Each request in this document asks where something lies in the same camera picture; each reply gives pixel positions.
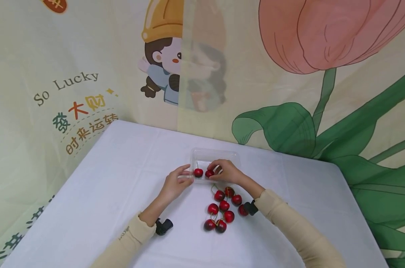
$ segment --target fabric backdrop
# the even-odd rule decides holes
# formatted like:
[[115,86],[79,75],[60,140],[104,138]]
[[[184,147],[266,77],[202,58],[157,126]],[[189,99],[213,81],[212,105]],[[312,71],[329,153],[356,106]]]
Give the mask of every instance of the fabric backdrop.
[[337,164],[405,268],[405,0],[0,0],[0,265],[116,119]]

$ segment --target cartoon girl's face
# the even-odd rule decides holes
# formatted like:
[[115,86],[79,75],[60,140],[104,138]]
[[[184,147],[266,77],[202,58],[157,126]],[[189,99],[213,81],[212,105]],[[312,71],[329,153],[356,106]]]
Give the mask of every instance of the cartoon girl's face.
[[212,72],[219,70],[220,63],[207,57],[198,44],[192,46],[191,53],[192,59],[189,63],[189,76],[191,79],[209,79]]
[[173,37],[170,46],[155,51],[153,59],[156,62],[162,63],[163,68],[169,73],[180,75],[181,67],[181,38]]

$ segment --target cherry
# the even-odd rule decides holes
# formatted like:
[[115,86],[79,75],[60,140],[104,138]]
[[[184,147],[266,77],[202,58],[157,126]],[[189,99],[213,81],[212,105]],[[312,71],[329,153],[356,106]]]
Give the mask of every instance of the cherry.
[[234,195],[232,197],[232,203],[236,206],[241,205],[241,203],[243,202],[243,199],[241,198],[241,195]]
[[203,224],[203,228],[205,229],[205,231],[211,231],[214,228],[216,228],[216,223],[214,222],[214,220],[206,220],[205,223]]
[[238,213],[243,217],[249,214],[248,211],[244,208],[244,205],[238,207]]
[[197,178],[200,178],[200,177],[202,177],[202,175],[203,175],[203,170],[202,170],[202,169],[195,169],[195,170],[193,171],[193,175],[194,175],[195,177],[197,177]]
[[223,217],[225,218],[225,222],[231,223],[235,219],[235,214],[234,214],[234,212],[231,212],[230,210],[228,210],[227,212],[225,212],[225,214],[223,214]]
[[219,209],[220,211],[227,211],[230,208],[230,205],[225,200],[220,201]]
[[219,207],[216,204],[212,203],[208,206],[207,212],[211,215],[217,215],[217,213],[219,213]]
[[227,230],[227,224],[223,220],[218,220],[216,225],[216,231],[220,234],[223,234]]
[[211,176],[214,175],[214,171],[213,170],[207,170],[205,172],[205,177],[210,178]]
[[226,188],[225,188],[225,195],[226,195],[228,198],[233,197],[234,194],[235,194],[235,191],[234,191],[234,189],[232,189],[232,187],[226,187]]
[[222,192],[221,190],[217,190],[217,192],[214,194],[214,200],[217,202],[220,202],[225,199],[225,193]]

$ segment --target clear plastic container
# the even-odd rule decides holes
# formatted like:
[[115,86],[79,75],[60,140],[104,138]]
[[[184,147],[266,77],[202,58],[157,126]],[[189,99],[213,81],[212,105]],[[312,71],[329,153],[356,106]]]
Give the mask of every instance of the clear plastic container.
[[[226,159],[230,160],[236,167],[241,167],[240,156],[236,152],[231,151],[222,151],[222,150],[211,150],[211,149],[202,149],[202,148],[194,148],[192,149],[192,155],[190,159],[190,170],[192,172],[192,176],[195,179],[195,182],[199,183],[217,183],[217,181],[208,180],[205,177],[205,172],[207,171],[208,165],[217,159]],[[197,178],[193,175],[193,171],[195,169],[202,169],[203,175],[200,178]]]

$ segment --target white table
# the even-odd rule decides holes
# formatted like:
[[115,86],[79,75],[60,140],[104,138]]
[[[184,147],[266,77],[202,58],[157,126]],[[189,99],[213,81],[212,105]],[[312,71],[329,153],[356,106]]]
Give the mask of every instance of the white table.
[[[329,163],[116,121],[101,136],[2,268],[89,267],[127,221],[159,192],[165,176],[190,161],[194,147],[238,152],[241,169],[274,189],[343,254],[350,268],[386,268],[339,169]],[[243,200],[250,196],[238,186]],[[161,215],[174,223],[140,251],[135,268],[304,267],[261,213],[223,234],[205,232],[210,186],[193,184]]]

